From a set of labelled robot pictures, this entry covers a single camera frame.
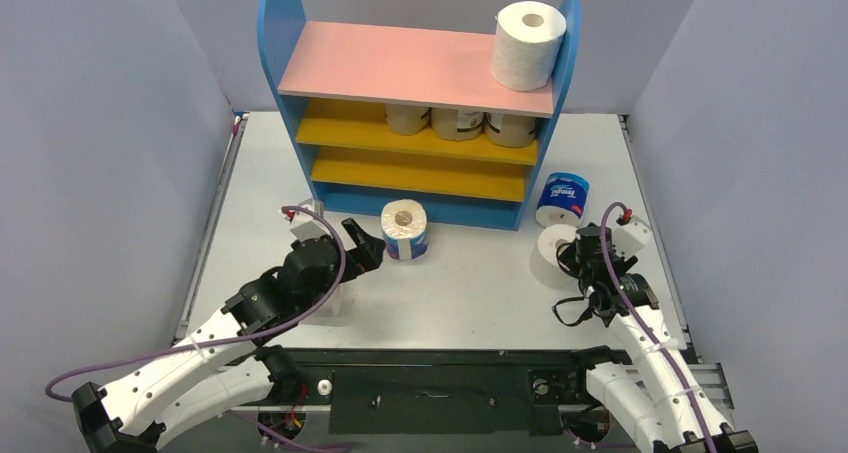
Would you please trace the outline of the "white roll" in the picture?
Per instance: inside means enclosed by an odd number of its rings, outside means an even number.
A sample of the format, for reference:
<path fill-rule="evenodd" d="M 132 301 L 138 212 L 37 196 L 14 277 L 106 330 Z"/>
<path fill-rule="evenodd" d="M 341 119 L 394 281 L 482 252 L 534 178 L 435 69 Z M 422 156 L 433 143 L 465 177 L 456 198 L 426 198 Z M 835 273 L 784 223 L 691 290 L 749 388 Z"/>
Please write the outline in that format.
<path fill-rule="evenodd" d="M 337 317 L 343 308 L 344 303 L 344 286 L 339 285 L 334 292 L 328 297 L 323 305 L 315 312 L 320 317 Z"/>
<path fill-rule="evenodd" d="M 493 77 L 513 91 L 542 88 L 552 75 L 566 31 L 565 16 L 551 5 L 519 1 L 503 7 L 496 15 Z"/>
<path fill-rule="evenodd" d="M 576 228 L 568 224 L 551 225 L 539 234 L 529 258 L 530 271 L 538 282 L 549 288 L 564 288 L 574 281 L 560 268 L 557 253 L 575 237 Z"/>

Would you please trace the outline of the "brown printed paper roll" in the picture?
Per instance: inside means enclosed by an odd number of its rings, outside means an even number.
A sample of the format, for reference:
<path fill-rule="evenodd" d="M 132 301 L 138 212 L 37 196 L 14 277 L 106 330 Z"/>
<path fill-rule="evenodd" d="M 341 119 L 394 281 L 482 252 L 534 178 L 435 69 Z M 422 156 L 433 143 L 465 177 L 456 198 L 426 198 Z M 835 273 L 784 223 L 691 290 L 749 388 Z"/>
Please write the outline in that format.
<path fill-rule="evenodd" d="M 429 107 L 385 104 L 384 112 L 390 131 L 401 136 L 415 135 L 430 123 Z"/>

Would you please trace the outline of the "blue shelf with coloured boards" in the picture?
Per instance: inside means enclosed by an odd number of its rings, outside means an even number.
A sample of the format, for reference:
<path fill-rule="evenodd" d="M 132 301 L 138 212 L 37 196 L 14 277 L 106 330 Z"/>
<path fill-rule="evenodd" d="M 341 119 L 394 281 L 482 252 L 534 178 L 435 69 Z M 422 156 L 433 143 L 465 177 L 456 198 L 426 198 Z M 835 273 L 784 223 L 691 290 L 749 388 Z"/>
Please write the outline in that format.
<path fill-rule="evenodd" d="M 311 195 L 363 215 L 408 198 L 434 223 L 518 229 L 578 56 L 581 1 L 559 11 L 566 29 L 551 78 L 519 92 L 491 73 L 491 34 L 317 21 L 302 0 L 259 0 L 260 63 Z M 539 131 L 521 148 L 432 128 L 398 135 L 389 105 L 521 116 Z"/>

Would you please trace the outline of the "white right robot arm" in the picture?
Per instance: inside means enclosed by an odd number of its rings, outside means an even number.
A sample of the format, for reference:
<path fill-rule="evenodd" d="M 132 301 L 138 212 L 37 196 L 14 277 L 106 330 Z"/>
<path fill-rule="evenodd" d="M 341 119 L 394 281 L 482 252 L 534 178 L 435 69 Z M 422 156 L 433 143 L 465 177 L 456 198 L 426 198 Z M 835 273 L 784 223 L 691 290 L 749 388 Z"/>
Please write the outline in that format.
<path fill-rule="evenodd" d="M 581 318 L 600 319 L 639 374 L 627 376 L 608 348 L 584 350 L 563 375 L 566 391 L 609 411 L 642 452 L 758 451 L 753 435 L 736 429 L 698 383 L 652 287 L 631 270 L 634 253 L 616 247 L 608 227 L 566 230 L 556 260 L 587 302 Z"/>

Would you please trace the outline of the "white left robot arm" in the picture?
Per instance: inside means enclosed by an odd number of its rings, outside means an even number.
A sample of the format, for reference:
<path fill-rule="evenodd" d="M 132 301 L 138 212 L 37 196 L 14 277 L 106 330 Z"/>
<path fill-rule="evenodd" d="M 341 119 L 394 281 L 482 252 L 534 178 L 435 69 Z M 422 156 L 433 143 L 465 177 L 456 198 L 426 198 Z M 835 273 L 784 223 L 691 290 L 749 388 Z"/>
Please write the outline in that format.
<path fill-rule="evenodd" d="M 244 284 L 167 354 L 103 386 L 71 395 L 92 452 L 156 452 L 183 432 L 227 410 L 301 393 L 290 356 L 269 342 L 314 313 L 338 287 L 378 269 L 383 239 L 346 218 L 346 250 L 324 221 L 300 231 L 283 263 Z"/>

